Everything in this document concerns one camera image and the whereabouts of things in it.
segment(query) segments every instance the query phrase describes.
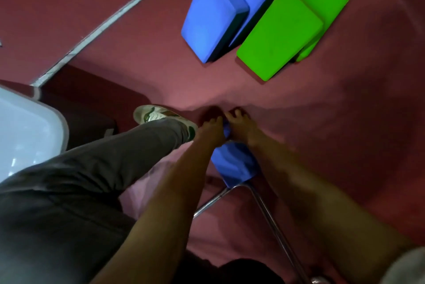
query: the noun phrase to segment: floor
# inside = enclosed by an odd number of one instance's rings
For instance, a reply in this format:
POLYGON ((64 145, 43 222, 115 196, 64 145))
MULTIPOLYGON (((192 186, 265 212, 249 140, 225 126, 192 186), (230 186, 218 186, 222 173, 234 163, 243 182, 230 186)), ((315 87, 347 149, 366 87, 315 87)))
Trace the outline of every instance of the floor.
POLYGON ((130 0, 0 1, 0 77, 30 84, 130 0))
MULTIPOLYGON (((179 33, 190 2, 144 0, 70 63, 79 69, 63 69, 47 86, 60 92, 67 82, 69 97, 116 119, 125 117, 121 131, 134 124, 131 112, 139 104, 162 104, 191 119, 211 105, 243 106, 312 168, 424 245, 423 0, 351 0, 310 57, 267 83, 236 60, 235 50, 214 63, 197 60, 179 33)), ((177 156, 173 153, 153 174, 161 174, 177 156)), ((222 186, 212 167, 208 175, 203 199, 222 186)), ((129 214, 141 213, 141 196, 152 189, 153 179, 126 194, 129 214)), ((262 191, 302 262, 321 265, 338 279, 286 208, 269 189, 262 191)), ((217 265, 240 256, 256 258, 291 279, 260 220, 249 194, 237 190, 194 222, 189 248, 217 265)))

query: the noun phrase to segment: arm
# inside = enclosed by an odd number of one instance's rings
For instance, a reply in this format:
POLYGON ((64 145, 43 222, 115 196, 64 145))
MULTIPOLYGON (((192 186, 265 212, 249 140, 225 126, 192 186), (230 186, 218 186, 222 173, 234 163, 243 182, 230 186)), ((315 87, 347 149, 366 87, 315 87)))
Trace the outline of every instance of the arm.
POLYGON ((169 283, 182 258, 211 155, 225 142, 222 118, 198 130, 127 239, 91 284, 169 283))
POLYGON ((283 144, 260 131, 246 115, 226 113, 232 137, 245 142, 264 177, 295 221, 325 250, 350 283, 378 283, 400 255, 414 247, 348 195, 303 166, 283 144))

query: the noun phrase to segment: shoe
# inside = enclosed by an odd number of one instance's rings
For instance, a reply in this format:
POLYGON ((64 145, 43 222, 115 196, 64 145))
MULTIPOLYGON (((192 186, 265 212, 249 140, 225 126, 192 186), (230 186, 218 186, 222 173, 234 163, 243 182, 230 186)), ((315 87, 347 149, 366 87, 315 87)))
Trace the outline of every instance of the shoe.
POLYGON ((145 124, 149 121, 156 121, 158 119, 175 119, 181 123, 183 123, 187 127, 187 134, 189 135, 188 142, 192 141, 195 138, 196 131, 198 130, 198 126, 180 115, 172 112, 171 110, 156 106, 156 105, 144 105, 139 106, 135 109, 133 113, 134 120, 139 124, 145 124))

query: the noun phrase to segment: white sneaker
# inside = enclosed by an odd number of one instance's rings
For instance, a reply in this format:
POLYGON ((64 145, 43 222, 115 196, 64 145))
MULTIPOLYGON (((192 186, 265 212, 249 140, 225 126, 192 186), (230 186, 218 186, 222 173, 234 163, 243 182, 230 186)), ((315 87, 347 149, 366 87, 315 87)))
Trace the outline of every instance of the white sneaker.
POLYGON ((180 115, 176 114, 175 112, 172 112, 171 110, 156 106, 156 105, 144 105, 139 106, 135 109, 133 113, 134 120, 139 124, 145 124, 149 121, 156 121, 158 119, 175 119, 187 127, 187 133, 189 135, 188 142, 192 141, 195 138, 196 131, 198 130, 198 126, 180 115))

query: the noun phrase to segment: hand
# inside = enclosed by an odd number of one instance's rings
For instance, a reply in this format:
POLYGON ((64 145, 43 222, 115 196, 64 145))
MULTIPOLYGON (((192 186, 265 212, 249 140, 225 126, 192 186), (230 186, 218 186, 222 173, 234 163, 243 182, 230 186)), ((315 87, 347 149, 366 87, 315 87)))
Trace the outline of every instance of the hand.
POLYGON ((194 141, 207 143, 213 148, 220 147, 226 142, 223 131, 223 117, 206 121, 196 132, 194 141))
POLYGON ((224 114, 230 123, 230 128, 232 130, 230 138, 233 141, 248 144, 252 137, 262 134, 262 131, 257 127, 257 123, 249 118, 248 115, 242 115, 239 109, 235 110, 235 116, 230 112, 224 114))

